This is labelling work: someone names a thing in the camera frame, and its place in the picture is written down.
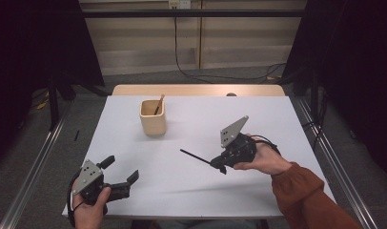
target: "human hand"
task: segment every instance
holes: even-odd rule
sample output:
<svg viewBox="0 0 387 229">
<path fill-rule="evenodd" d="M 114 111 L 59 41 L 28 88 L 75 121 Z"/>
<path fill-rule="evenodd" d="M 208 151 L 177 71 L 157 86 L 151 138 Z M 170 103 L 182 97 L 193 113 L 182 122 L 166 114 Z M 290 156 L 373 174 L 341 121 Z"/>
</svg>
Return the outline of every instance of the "human hand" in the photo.
<svg viewBox="0 0 387 229">
<path fill-rule="evenodd" d="M 98 196 L 94 205 L 84 203 L 80 194 L 72 199 L 72 209 L 74 209 L 75 228 L 77 229 L 98 229 L 101 227 L 104 217 L 104 206 L 111 194 L 111 188 L 104 188 Z"/>
<path fill-rule="evenodd" d="M 256 169 L 264 174 L 278 175 L 287 171 L 291 166 L 292 164 L 289 161 L 280 156 L 269 145 L 265 143 L 256 143 L 256 154 L 254 160 L 252 162 L 236 163 L 234 165 L 234 169 Z"/>
</svg>

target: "gripper camera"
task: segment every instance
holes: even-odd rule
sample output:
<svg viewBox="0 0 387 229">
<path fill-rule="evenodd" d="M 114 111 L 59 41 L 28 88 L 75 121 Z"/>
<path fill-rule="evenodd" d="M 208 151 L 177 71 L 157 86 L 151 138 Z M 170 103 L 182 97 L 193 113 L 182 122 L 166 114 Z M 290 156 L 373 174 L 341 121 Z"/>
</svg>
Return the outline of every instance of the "gripper camera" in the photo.
<svg viewBox="0 0 387 229">
<path fill-rule="evenodd" d="M 185 150 L 181 149 L 181 152 L 210 164 L 215 169 L 220 170 L 220 173 L 222 174 L 227 174 L 226 166 L 233 168 L 233 166 L 238 162 L 252 162 L 256 154 L 256 143 L 266 143 L 278 154 L 280 154 L 276 145 L 274 145 L 266 137 L 261 135 L 252 135 L 259 138 L 255 140 L 252 136 L 243 135 L 240 132 L 248 118 L 248 116 L 243 116 L 235 123 L 220 131 L 220 146 L 225 150 L 220 154 L 220 156 L 215 157 L 210 162 Z"/>
<path fill-rule="evenodd" d="M 78 206 L 76 206 L 73 210 L 71 209 L 70 194 L 73 196 L 80 194 L 84 199 L 82 203 L 89 205 L 94 205 L 96 203 L 99 194 L 105 187 L 111 187 L 111 194 L 107 202 L 128 198 L 130 196 L 131 186 L 139 179 L 139 171 L 134 171 L 134 173 L 126 179 L 127 182 L 117 184 L 104 183 L 104 174 L 102 170 L 108 168 L 114 162 L 114 156 L 109 156 L 96 165 L 87 159 L 84 162 L 83 167 L 72 178 L 68 191 L 68 212 L 69 220 L 71 221 L 72 226 L 75 224 L 74 211 Z M 77 178 L 78 181 L 74 189 L 72 189 L 72 186 Z M 104 206 L 103 211 L 104 215 L 108 213 L 107 205 Z"/>
</svg>

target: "sleeve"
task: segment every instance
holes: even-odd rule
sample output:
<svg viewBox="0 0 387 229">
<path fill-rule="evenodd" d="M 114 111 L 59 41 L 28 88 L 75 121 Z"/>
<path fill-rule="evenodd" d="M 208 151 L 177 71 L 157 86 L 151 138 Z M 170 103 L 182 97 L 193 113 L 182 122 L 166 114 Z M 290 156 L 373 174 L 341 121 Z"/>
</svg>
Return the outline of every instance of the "sleeve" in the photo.
<svg viewBox="0 0 387 229">
<path fill-rule="evenodd" d="M 324 192 L 324 182 L 296 163 L 285 173 L 272 176 L 279 210 L 292 229 L 360 228 Z"/>
</svg>

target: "gray carpet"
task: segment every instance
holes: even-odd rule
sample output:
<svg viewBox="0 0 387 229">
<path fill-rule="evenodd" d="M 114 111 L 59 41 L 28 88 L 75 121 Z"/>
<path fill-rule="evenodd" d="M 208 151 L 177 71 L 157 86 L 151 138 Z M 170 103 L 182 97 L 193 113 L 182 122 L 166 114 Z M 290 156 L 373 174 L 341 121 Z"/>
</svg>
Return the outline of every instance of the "gray carpet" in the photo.
<svg viewBox="0 0 387 229">
<path fill-rule="evenodd" d="M 266 71 L 266 67 L 260 67 L 187 71 L 187 73 L 247 78 L 200 77 L 211 83 L 258 84 L 263 82 L 264 78 L 249 78 L 260 77 Z M 281 73 L 282 68 L 279 68 L 273 75 Z M 102 90 L 107 92 L 111 92 L 118 84 L 205 83 L 184 76 L 180 72 L 114 75 L 106 76 L 104 80 L 106 87 Z M 69 116 L 43 166 L 42 173 L 37 179 L 24 212 L 17 221 L 16 228 L 71 228 L 67 219 L 61 216 L 66 202 L 66 191 L 72 175 L 83 162 L 106 101 L 105 97 L 99 97 L 83 88 L 74 86 L 74 89 L 77 97 L 72 103 L 59 98 L 60 111 L 71 106 Z M 284 91 L 291 97 L 300 122 L 306 123 L 307 120 L 297 103 L 298 97 L 293 96 L 292 85 L 284 86 Z M 310 94 L 307 93 L 305 98 L 309 99 Z M 324 123 L 325 135 L 332 143 L 351 181 L 369 207 L 377 227 L 387 228 L 387 176 L 372 161 L 363 143 L 349 135 L 349 127 L 330 102 Z M 44 144 L 49 127 L 49 107 L 42 110 L 31 109 L 24 127 L 5 156 L 0 159 L 0 222 L 27 177 Z M 306 130 L 306 135 L 313 144 L 315 136 L 311 130 Z M 337 203 L 357 220 L 352 205 L 344 195 L 336 176 L 332 173 L 330 164 L 319 147 L 316 147 L 316 157 L 326 177 L 330 180 L 329 185 Z M 270 228 L 288 228 L 284 219 L 269 219 L 268 222 Z M 127 219 L 106 219 L 103 228 L 129 228 L 130 224 L 131 222 Z"/>
</svg>

